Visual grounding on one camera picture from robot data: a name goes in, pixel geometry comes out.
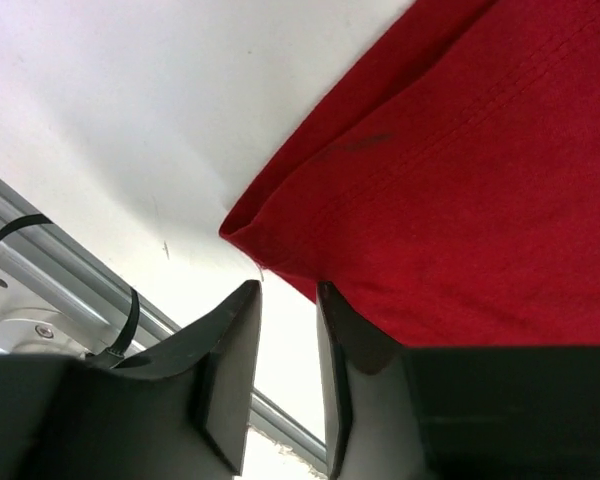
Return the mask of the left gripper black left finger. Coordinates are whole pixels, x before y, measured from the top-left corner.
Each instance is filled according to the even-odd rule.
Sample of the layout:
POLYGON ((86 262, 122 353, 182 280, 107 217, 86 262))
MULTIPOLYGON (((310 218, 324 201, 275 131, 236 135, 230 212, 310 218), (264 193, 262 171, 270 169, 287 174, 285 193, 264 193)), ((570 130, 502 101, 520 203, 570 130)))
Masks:
POLYGON ((0 479, 230 479, 242 471, 261 286, 114 368, 0 355, 0 479))

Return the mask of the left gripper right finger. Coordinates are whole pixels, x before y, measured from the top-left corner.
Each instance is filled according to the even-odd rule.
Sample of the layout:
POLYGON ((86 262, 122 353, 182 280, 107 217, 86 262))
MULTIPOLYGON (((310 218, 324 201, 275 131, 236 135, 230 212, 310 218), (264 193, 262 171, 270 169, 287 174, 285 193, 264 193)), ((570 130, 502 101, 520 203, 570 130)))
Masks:
POLYGON ((600 479, 600 347, 412 348, 317 288, 332 479, 600 479))

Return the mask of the red shirt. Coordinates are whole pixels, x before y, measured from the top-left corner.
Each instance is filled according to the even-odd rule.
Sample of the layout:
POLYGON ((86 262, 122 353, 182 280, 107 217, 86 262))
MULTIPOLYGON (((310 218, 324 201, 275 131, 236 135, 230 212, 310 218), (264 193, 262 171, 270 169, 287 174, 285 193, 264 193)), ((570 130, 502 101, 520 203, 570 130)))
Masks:
POLYGON ((600 345, 600 1, 418 1, 221 236, 407 345, 600 345))

